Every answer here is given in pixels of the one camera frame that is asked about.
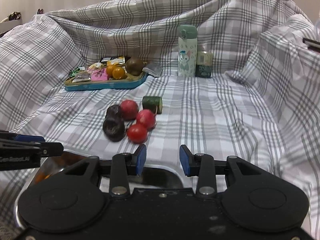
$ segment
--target tomato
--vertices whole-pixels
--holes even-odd
[[[116,68],[116,66],[115,65],[109,65],[109,66],[107,66],[107,69],[106,69],[106,72],[107,72],[107,74],[108,74],[108,76],[109,77],[113,77],[112,76],[112,72],[113,72],[113,70]]]
[[[115,67],[112,76],[114,79],[125,79],[125,70],[122,67]]]
[[[136,123],[129,127],[127,136],[133,143],[141,144],[147,140],[148,131],[143,125]]]
[[[151,130],[156,125],[155,114],[149,110],[144,109],[136,116],[137,123],[142,124],[147,130]]]
[[[130,121],[136,119],[139,107],[135,101],[125,100],[120,104],[120,108],[124,120]]]

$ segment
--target red tomato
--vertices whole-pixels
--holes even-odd
[[[141,110],[136,116],[137,123],[142,124],[147,130],[151,130],[156,125],[155,114],[149,110]]]
[[[133,124],[127,130],[127,136],[133,143],[144,143],[148,138],[147,129],[141,124]]]
[[[139,107],[135,101],[125,100],[121,103],[120,108],[124,120],[130,121],[136,119]]]

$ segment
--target dark round object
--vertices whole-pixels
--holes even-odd
[[[133,75],[133,76],[139,76],[143,69],[143,61],[136,57],[131,57],[125,64],[125,70]]]
[[[258,188],[249,194],[252,205],[261,209],[276,209],[285,204],[287,198],[281,191],[273,188]]]
[[[266,233],[300,227],[309,208],[302,190],[272,175],[244,176],[227,188],[221,202],[233,222]]]
[[[106,112],[106,117],[107,116],[122,118],[120,106],[119,105],[109,106]]]
[[[107,116],[102,125],[104,134],[110,141],[121,141],[125,136],[124,121],[118,117]]]
[[[89,224],[106,200],[97,186],[82,176],[58,174],[24,191],[18,201],[22,219],[41,232],[72,232]]]
[[[76,204],[77,201],[77,194],[69,189],[53,189],[40,196],[41,204],[50,210],[66,209]]]

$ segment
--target cartoon water bottle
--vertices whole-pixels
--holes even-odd
[[[198,31],[193,25],[178,26],[178,76],[194,77],[196,74]]]

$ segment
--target snack packet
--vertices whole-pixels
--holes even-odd
[[[91,73],[91,81],[105,81],[109,80],[109,76],[105,68],[103,69],[96,69]]]
[[[101,62],[97,62],[97,63],[93,63],[89,68],[88,71],[92,71],[95,69],[101,69],[101,67],[103,66],[103,64]]]
[[[74,70],[70,69],[67,80],[70,78],[73,78],[77,73],[79,73],[83,70],[85,70],[85,67],[83,67],[83,66],[76,67]]]
[[[124,56],[120,56],[120,57],[105,57],[102,58],[100,60],[100,62],[104,65],[113,65],[113,64],[119,64],[119,65],[123,65],[125,64],[125,58]]]
[[[83,71],[76,74],[76,78],[72,81],[73,83],[76,82],[84,82],[84,81],[90,81],[90,74],[87,71]]]

